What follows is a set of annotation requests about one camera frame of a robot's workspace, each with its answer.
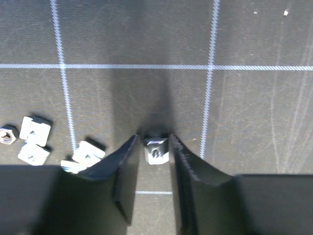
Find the hex nut near pile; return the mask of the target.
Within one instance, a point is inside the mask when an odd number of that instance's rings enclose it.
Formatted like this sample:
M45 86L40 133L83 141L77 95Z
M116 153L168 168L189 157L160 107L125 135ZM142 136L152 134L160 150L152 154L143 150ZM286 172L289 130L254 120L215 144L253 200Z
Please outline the hex nut near pile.
M0 128L0 142L3 144L11 145L17 138L19 133L14 126L5 125Z

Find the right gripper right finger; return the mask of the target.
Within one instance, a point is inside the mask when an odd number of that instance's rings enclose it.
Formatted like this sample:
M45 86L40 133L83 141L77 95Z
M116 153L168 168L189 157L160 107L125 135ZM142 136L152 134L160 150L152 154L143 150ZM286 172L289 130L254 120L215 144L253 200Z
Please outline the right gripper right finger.
M179 235L310 235L313 177L228 175L175 135L169 136L176 231Z

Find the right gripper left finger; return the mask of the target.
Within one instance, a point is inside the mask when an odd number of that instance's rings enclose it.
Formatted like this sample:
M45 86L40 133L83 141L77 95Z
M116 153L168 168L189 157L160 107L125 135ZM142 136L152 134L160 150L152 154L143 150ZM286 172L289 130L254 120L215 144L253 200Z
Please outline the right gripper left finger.
M77 174L60 170L36 235L124 235L132 223L139 135Z

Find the black grid cutting mat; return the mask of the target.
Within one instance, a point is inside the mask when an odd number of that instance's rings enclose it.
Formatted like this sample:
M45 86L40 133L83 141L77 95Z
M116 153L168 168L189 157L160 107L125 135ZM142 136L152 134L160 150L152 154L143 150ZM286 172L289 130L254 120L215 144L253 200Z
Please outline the black grid cutting mat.
M1 144L1 234L34 235L79 142L105 159L139 135L126 235L178 235L170 154L148 164L146 138L232 176L313 176L313 3L3 0L0 127L20 134L24 116L51 124L50 155L32 166L24 140Z

